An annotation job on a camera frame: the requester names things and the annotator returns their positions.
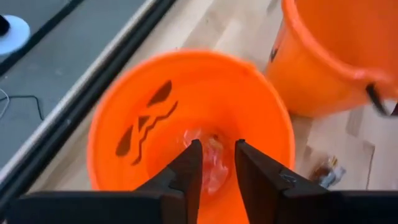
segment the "orange plastic bucket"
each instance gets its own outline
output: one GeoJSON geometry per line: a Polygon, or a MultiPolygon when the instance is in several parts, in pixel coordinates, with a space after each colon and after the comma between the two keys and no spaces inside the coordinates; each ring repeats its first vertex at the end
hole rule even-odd
{"type": "Polygon", "coordinates": [[[290,119],[271,84],[238,59],[184,51],[142,63],[106,92],[88,141],[92,186],[134,190],[194,138],[204,150],[199,223],[248,222],[234,168],[237,139],[294,167],[290,119]]]}
{"type": "Polygon", "coordinates": [[[366,90],[398,98],[398,1],[283,0],[282,8],[266,75],[289,111],[347,110],[368,101],[366,90]]]}

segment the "wooden surface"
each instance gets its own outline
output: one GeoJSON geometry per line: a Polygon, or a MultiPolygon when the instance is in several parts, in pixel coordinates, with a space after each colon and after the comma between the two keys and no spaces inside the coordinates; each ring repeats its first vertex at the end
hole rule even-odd
{"type": "MultiPolygon", "coordinates": [[[[264,71],[282,11],[278,0],[178,0],[126,68],[180,48],[215,49],[264,71]]],[[[90,190],[86,171],[91,112],[46,168],[34,190],[90,190]]],[[[310,119],[292,116],[296,169],[308,176],[334,155],[347,170],[333,189],[398,189],[398,119],[380,118],[371,106],[310,119]]]]}

